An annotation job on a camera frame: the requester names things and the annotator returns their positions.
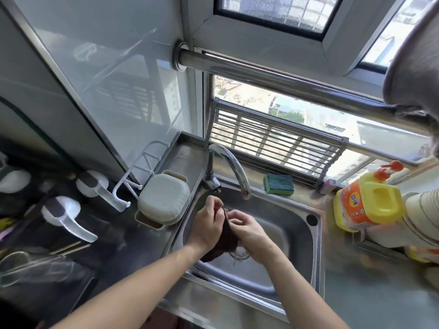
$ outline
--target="stainless steel sink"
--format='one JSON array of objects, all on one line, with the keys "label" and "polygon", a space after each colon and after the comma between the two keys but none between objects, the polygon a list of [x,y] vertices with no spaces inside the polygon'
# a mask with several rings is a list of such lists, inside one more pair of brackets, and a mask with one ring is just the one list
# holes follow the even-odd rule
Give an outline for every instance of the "stainless steel sink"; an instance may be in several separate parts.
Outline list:
[{"label": "stainless steel sink", "polygon": [[[296,269],[323,295],[323,272],[321,268],[321,216],[324,213],[289,199],[266,194],[252,188],[252,197],[244,201],[237,182],[216,176],[222,183],[221,193],[212,193],[201,186],[204,171],[200,174],[192,192],[192,202],[181,222],[170,251],[178,250],[186,243],[195,214],[203,208],[208,195],[222,199],[230,210],[238,209],[252,215],[261,224]],[[261,310],[283,312],[279,297],[274,291],[266,269],[251,257],[244,260],[245,250],[237,254],[223,254],[217,259],[197,262],[185,275],[195,282],[243,300]]]}]

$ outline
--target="stainless steel countertop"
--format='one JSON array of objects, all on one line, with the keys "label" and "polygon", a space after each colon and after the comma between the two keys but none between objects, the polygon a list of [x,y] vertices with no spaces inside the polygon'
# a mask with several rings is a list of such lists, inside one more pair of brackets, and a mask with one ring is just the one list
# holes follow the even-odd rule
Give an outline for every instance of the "stainless steel countertop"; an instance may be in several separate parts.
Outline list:
[{"label": "stainless steel countertop", "polygon": [[[266,171],[243,164],[250,185],[263,188]],[[183,174],[189,188],[206,168],[206,151],[183,141],[163,169]],[[215,157],[215,173],[234,178],[225,160]],[[295,183],[292,199],[326,212],[324,222],[325,300],[352,329],[437,328],[439,293],[422,277],[422,267],[362,249],[334,221],[332,201]],[[92,296],[158,260],[177,225],[157,232],[134,220],[136,205],[120,219],[131,226],[126,246],[107,262]],[[289,328],[289,324],[219,292],[182,277],[159,306],[204,328]]]}]

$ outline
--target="faucet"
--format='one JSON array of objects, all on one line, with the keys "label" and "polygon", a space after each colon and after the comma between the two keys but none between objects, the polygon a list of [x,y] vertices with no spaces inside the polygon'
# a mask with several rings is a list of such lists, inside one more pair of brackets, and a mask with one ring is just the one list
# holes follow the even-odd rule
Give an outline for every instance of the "faucet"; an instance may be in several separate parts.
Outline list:
[{"label": "faucet", "polygon": [[244,169],[239,163],[238,159],[225,147],[220,144],[213,143],[207,148],[207,167],[206,174],[203,177],[203,185],[213,191],[221,191],[221,182],[213,176],[213,156],[215,153],[219,154],[225,159],[235,173],[236,179],[238,179],[239,186],[241,187],[241,193],[243,199],[250,199],[250,184],[247,176],[245,175]]}]

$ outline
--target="green sponge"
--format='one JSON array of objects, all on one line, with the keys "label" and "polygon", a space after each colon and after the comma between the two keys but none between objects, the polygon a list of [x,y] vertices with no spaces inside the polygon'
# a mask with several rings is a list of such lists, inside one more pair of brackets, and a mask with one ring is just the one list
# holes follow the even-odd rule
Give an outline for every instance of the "green sponge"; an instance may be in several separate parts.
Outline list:
[{"label": "green sponge", "polygon": [[268,173],[264,176],[264,186],[269,194],[292,195],[294,193],[293,178],[290,175]]}]

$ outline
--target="dish drying rack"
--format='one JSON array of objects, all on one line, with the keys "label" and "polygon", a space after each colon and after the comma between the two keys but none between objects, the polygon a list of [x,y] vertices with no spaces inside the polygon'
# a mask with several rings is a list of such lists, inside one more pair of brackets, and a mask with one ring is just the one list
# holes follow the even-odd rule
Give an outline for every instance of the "dish drying rack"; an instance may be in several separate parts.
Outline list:
[{"label": "dish drying rack", "polygon": [[[126,173],[123,175],[123,177],[119,180],[119,182],[116,184],[116,186],[113,189],[113,193],[112,194],[113,194],[114,199],[117,202],[122,203],[123,205],[125,205],[125,207],[127,207],[127,208],[131,205],[131,202],[127,202],[127,201],[124,201],[123,199],[118,198],[117,197],[117,191],[120,188],[120,186],[122,184],[124,184],[128,188],[128,190],[131,192],[131,194],[133,194],[136,199],[139,199],[139,196],[136,194],[136,192],[134,191],[133,187],[137,188],[138,190],[141,190],[143,188],[143,186],[140,185],[140,184],[137,184],[135,182],[132,182],[131,180],[128,180],[127,178],[129,176],[129,174],[135,168],[138,169],[138,170],[141,170],[141,171],[149,173],[148,179],[150,178],[151,175],[155,176],[154,169],[152,168],[151,163],[150,163],[148,157],[154,158],[154,159],[156,159],[159,162],[160,160],[162,160],[162,156],[156,156],[156,155],[153,155],[153,154],[150,154],[149,152],[147,152],[148,148],[151,145],[153,145],[153,144],[162,144],[167,149],[171,145],[170,143],[165,143],[165,142],[162,142],[162,141],[151,141],[150,143],[146,144],[145,148],[142,150],[140,155],[134,160],[133,164],[130,166],[128,171],[126,171]],[[142,157],[146,160],[146,164],[148,165],[148,168],[141,167],[141,166],[138,165],[139,160]]]}]

